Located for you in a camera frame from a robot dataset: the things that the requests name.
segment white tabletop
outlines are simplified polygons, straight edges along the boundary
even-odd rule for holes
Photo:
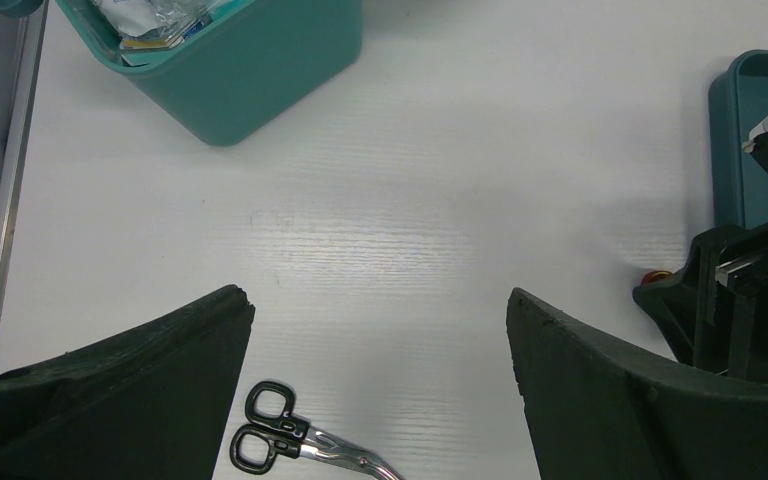
[[[768,49],[768,0],[370,0],[366,21],[356,65],[223,150],[52,6],[0,372],[236,283],[257,306],[240,392],[291,384],[411,479],[522,479],[512,287],[669,355],[630,290],[711,223],[707,89]]]

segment metal scissor blade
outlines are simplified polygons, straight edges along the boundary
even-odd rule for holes
[[[301,456],[363,473],[378,480],[405,480],[375,452],[312,425],[302,443]]]

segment teal plastic bin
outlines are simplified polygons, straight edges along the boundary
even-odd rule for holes
[[[360,54],[362,0],[244,0],[150,65],[117,61],[119,37],[90,0],[57,0],[95,57],[204,143],[228,146]]]
[[[768,51],[738,57],[711,85],[714,219],[755,228],[768,222],[768,174],[743,151],[749,132],[768,115]]]

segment black scissor handle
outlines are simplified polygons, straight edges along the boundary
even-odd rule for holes
[[[249,435],[263,440],[269,448],[262,463],[253,462],[243,455],[243,440]],[[299,458],[299,445],[291,445],[286,439],[252,424],[240,427],[231,440],[231,463],[252,475],[263,475],[271,470],[279,454]]]
[[[257,411],[257,398],[264,392],[277,393],[284,397],[284,408],[278,416],[269,417]],[[277,382],[260,382],[251,389],[246,398],[246,418],[266,432],[300,442],[307,435],[310,422],[293,416],[295,406],[296,394],[290,387]]]

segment scissors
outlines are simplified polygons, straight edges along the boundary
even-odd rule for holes
[[[255,408],[257,398],[264,392],[284,397],[284,408],[278,416],[264,415]],[[295,406],[296,395],[290,387],[270,381],[255,385],[246,398],[246,418],[251,423],[243,425],[234,434],[231,441],[231,463],[246,473],[263,475],[272,469],[278,455],[283,455],[293,459],[308,458],[379,480],[405,480],[375,452],[349,443],[294,416]],[[263,440],[269,448],[262,463],[255,463],[242,453],[243,439],[249,435]]]

